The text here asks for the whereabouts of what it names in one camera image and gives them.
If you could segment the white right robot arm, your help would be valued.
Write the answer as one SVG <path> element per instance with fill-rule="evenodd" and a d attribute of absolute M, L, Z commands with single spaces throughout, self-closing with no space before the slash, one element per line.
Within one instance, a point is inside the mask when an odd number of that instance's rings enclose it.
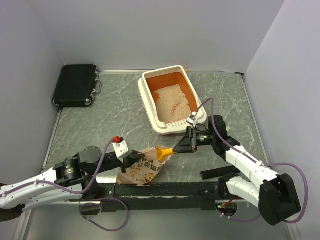
<path fill-rule="evenodd" d="M 229 136 L 222 116 L 210 116 L 205 131 L 187 127 L 173 153 L 194 153 L 200 146 L 211 146 L 216 155 L 246 177 L 243 179 L 236 173 L 221 177 L 218 193 L 223 199 L 238 196 L 248 201 L 272 226 L 302 210 L 293 179 L 286 173 L 271 170 L 251 156 L 236 139 Z"/>

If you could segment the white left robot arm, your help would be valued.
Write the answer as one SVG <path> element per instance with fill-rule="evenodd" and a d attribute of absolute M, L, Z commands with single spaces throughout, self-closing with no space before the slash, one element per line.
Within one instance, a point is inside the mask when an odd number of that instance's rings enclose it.
<path fill-rule="evenodd" d="M 96 177 L 100 173 L 132 167 L 145 155 L 136 150 L 121 161 L 115 152 L 103 154 L 89 146 L 76 155 L 19 183 L 0 186 L 0 220 L 11 221 L 31 209 L 60 201 L 93 201 L 102 194 Z"/>

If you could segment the yellow plastic litter scoop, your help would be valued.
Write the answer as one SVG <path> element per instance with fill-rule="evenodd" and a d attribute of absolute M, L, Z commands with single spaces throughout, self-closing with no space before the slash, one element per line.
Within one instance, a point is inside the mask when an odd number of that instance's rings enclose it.
<path fill-rule="evenodd" d="M 173 148 L 156 147 L 157 160 L 161 163 L 166 157 L 173 155 Z"/>

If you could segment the white orange litter box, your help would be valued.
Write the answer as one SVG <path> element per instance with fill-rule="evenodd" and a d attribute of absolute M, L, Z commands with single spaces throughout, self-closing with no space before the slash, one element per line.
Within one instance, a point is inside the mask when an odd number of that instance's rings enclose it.
<path fill-rule="evenodd" d="M 195 122 L 205 123 L 207 113 L 185 69 L 174 65 L 146 71 L 138 90 L 152 129 L 159 135 L 183 133 L 186 119 L 196 113 Z"/>

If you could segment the pink cat litter bag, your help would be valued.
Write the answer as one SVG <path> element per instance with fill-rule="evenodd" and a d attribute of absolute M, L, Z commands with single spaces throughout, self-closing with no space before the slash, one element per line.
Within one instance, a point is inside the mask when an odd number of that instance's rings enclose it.
<path fill-rule="evenodd" d="M 153 179 L 160 173 L 167 161 L 172 155 L 164 157 L 158 161 L 156 147 L 145 148 L 142 151 L 144 158 L 137 161 L 133 166 L 122 173 L 119 170 L 116 183 L 119 185 L 146 185 L 153 181 Z"/>

